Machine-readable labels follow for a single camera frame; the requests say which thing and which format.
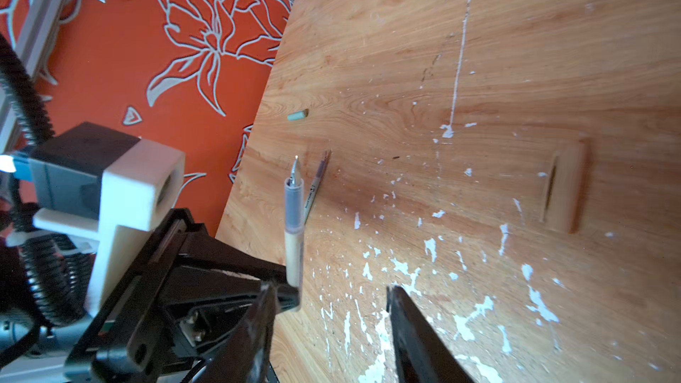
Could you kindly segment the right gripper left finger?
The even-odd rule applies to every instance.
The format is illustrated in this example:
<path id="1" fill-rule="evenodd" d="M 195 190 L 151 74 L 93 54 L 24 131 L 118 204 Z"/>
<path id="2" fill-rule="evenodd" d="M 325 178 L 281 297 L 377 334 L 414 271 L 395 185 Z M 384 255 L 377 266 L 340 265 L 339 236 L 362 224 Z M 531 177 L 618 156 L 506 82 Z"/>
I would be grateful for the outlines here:
<path id="1" fill-rule="evenodd" d="M 277 290 L 265 285 L 197 382 L 264 382 L 270 363 Z"/>

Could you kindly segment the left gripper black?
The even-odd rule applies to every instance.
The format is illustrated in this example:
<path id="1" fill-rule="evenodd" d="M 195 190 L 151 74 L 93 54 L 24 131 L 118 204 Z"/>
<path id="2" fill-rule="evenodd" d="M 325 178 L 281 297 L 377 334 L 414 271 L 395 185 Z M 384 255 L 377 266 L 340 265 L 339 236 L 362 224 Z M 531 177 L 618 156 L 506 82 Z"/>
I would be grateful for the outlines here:
<path id="1" fill-rule="evenodd" d="M 189 210 L 173 209 L 152 233 L 70 352 L 70 382 L 155 382 L 182 373 L 196 381 L 265 285 L 278 313 L 298 290 L 283 265 L 209 235 Z"/>

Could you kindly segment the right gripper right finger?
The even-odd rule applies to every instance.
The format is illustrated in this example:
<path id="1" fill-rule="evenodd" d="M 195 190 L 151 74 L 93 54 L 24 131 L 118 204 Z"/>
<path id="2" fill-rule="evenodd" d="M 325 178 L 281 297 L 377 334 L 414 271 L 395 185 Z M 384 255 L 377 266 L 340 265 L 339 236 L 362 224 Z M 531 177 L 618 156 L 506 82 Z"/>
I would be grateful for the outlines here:
<path id="1" fill-rule="evenodd" d="M 387 312 L 399 382 L 474 382 L 400 285 L 387 288 Z"/>

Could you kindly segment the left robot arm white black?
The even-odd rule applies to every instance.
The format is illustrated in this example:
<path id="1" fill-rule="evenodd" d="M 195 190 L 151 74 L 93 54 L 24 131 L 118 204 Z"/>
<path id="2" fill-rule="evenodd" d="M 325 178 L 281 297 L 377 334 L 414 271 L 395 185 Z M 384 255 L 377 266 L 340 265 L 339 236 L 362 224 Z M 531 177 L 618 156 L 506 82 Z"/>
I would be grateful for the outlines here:
<path id="1" fill-rule="evenodd" d="M 273 382 L 276 316 L 300 291 L 286 267 L 211 237 L 175 203 L 184 154 L 93 123 L 62 134 L 19 57 L 1 86 L 26 147 L 9 155 L 18 260 L 1 266 L 1 363 L 63 355 L 67 382 Z"/>

